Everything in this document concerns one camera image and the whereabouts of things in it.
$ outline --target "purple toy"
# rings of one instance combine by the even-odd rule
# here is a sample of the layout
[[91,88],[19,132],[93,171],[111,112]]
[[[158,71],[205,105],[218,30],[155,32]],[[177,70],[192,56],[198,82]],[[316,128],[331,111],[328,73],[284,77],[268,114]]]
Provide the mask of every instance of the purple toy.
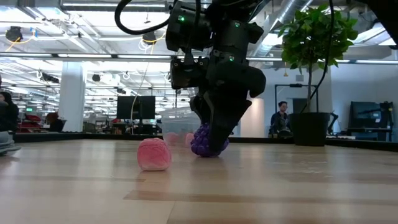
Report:
[[208,145],[209,124],[202,124],[194,134],[194,139],[191,142],[191,150],[198,156],[215,157],[219,156],[222,151],[226,149],[229,141],[224,142],[223,148],[220,152],[211,152]]

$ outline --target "desk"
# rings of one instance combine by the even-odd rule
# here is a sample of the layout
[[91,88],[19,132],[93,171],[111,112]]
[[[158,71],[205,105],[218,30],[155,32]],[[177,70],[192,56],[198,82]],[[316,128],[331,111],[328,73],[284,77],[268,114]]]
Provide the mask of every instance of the desk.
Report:
[[390,128],[348,128],[347,135],[352,133],[388,133],[389,141],[392,141],[392,129]]

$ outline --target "ceiling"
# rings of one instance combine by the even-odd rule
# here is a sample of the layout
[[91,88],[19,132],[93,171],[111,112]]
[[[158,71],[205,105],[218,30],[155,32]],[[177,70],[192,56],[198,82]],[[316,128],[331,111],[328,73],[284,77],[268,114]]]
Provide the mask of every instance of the ceiling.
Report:
[[[141,36],[127,35],[116,27],[114,8],[118,0],[36,0],[28,1],[21,6],[13,0],[0,6],[0,52],[31,52],[55,54],[137,54],[137,55],[181,55],[181,52],[167,50],[165,44],[165,29],[157,30],[155,45],[147,45]],[[270,2],[254,19],[263,26],[267,15],[277,13],[280,0]],[[327,1],[312,1],[311,7],[317,7]],[[202,7],[208,5],[202,0]],[[336,10],[350,13],[359,19],[357,30],[361,31],[356,40],[356,46],[350,48],[345,55],[348,59],[384,58],[391,51],[383,45],[393,45],[390,37],[380,25],[375,25],[372,12],[362,4],[347,5],[346,1],[334,1]],[[169,17],[164,1],[133,1],[122,13],[121,20],[130,29],[143,29],[165,21]],[[10,26],[21,27],[22,43],[14,44],[5,38]],[[263,45],[273,48],[269,55],[262,57],[278,57],[280,49],[277,45],[281,39],[275,37],[273,30],[264,40]],[[248,55],[257,45],[250,45]],[[194,52],[196,55],[206,55],[204,52]],[[0,73],[3,85],[23,85],[9,87],[14,98],[23,106],[39,106],[38,112],[56,111],[58,107],[60,87],[40,80],[40,74],[46,73],[62,81],[62,61],[60,60],[24,60],[21,58],[0,58]],[[116,113],[115,97],[119,95],[115,86],[126,90],[128,95],[135,95],[140,84],[139,95],[157,96],[157,111],[176,107],[175,90],[168,81],[168,62],[117,62],[117,61],[87,61],[82,62],[87,71],[87,89],[85,111],[88,113]],[[272,63],[271,67],[284,67],[283,63]],[[94,82],[92,76],[101,76],[100,82]],[[188,97],[193,90],[183,90],[177,98],[177,107],[188,106]]]

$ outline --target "wooden table surface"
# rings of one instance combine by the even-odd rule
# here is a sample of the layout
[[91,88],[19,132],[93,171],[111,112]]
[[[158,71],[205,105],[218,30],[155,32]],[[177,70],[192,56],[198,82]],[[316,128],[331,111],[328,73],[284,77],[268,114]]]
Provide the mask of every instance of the wooden table surface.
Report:
[[219,158],[173,147],[141,172],[136,141],[21,144],[0,157],[4,224],[397,224],[398,154],[230,144]]

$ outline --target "pink object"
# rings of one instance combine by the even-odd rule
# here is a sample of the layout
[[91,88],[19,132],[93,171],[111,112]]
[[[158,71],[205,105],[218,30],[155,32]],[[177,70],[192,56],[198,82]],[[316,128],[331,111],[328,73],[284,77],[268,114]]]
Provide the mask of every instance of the pink object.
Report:
[[185,136],[185,146],[191,147],[191,142],[192,142],[192,140],[193,140],[194,138],[195,138],[195,137],[194,137],[193,133],[188,133],[188,134]]
[[163,136],[164,141],[166,141],[167,144],[170,146],[174,146],[175,143],[177,143],[179,138],[180,138],[180,136],[176,133],[166,133]]
[[172,154],[165,141],[159,138],[144,139],[138,146],[137,161],[145,171],[166,170],[172,162]]

